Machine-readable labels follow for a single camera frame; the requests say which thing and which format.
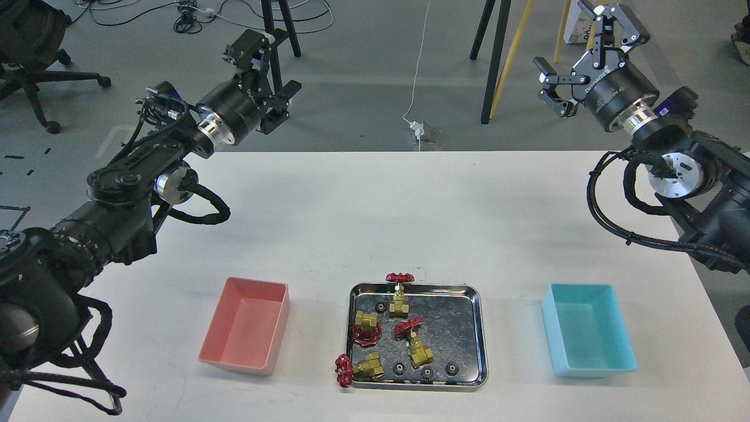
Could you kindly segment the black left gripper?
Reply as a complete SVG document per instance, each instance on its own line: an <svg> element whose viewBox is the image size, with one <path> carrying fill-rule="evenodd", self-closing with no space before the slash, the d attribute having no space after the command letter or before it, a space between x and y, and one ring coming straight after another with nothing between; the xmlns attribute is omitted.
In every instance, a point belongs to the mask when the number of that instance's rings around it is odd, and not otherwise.
<svg viewBox="0 0 750 422"><path fill-rule="evenodd" d="M287 120L289 102L302 83L290 80L276 91L275 53L276 36L252 29L227 45L223 59L236 71L196 105L196 141L237 145L252 130L269 134Z"/></svg>

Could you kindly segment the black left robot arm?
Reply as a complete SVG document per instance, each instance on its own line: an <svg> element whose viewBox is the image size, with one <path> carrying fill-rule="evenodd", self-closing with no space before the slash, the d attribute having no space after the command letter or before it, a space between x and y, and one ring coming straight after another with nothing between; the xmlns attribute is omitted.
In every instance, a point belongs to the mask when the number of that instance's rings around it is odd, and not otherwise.
<svg viewBox="0 0 750 422"><path fill-rule="evenodd" d="M166 81L148 88L139 124L153 130L143 137L134 131L107 166L89 174L86 203L50 229L3 230L3 389L27 385L72 398L77 393L53 384L103 390L112 406L86 402L121 414L126 392L96 364L113 313L80 291L109 263L129 265L155 254L157 232L169 217L205 225L230 217L185 157L208 158L217 145L236 145L254 130L269 134L289 117L301 84L281 85L277 50L288 38L280 28L247 29L223 53L233 77L194 105Z"/></svg>

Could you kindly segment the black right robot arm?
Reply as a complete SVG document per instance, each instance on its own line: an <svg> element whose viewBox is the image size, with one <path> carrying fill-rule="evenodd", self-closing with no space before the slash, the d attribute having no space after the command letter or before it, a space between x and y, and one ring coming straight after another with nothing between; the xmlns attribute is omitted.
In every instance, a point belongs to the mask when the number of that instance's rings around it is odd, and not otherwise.
<svg viewBox="0 0 750 422"><path fill-rule="evenodd" d="M748 157L704 131L691 128L697 95L677 89L656 104L659 91L629 60L629 51L649 40L641 21L621 4L592 7L579 2L594 25L593 45L560 75L536 57L539 98L560 117L584 106L607 132L625 130L632 144L606 152L589 174L587 203L608 232L659 250L686 252L710 270L738 273L749 265ZM682 228L676 241L646 237L608 219L595 196L606 166L626 161L622 186L639 211L670 216Z"/></svg>

